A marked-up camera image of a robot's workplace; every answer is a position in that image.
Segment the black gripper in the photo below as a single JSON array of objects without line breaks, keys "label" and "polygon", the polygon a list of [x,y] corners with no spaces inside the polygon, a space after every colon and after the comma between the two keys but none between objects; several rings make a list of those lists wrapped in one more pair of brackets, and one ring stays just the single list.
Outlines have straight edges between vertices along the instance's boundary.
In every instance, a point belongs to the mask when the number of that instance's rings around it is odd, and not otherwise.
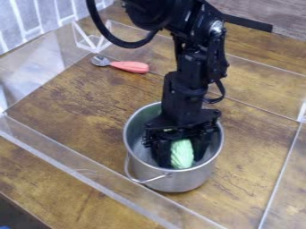
[{"label": "black gripper", "polygon": [[165,129],[174,129],[176,137],[192,139],[197,161],[205,157],[221,117],[221,111],[202,107],[204,103],[221,101],[205,98],[208,90],[209,84],[201,78],[186,80],[181,72],[165,76],[162,112],[146,122],[144,136],[144,145],[153,148],[153,158],[162,168],[173,167]]}]

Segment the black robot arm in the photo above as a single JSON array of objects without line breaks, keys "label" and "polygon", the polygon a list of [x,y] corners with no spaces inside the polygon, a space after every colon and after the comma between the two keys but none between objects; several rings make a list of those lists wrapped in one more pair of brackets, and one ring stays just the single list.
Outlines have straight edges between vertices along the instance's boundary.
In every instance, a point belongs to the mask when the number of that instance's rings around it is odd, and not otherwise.
[{"label": "black robot arm", "polygon": [[209,85],[228,76],[225,19],[206,0],[123,0],[131,21],[145,30],[166,29],[176,41],[177,70],[165,76],[162,112],[145,124],[144,145],[157,164],[198,162],[217,131],[218,110],[206,109]]}]

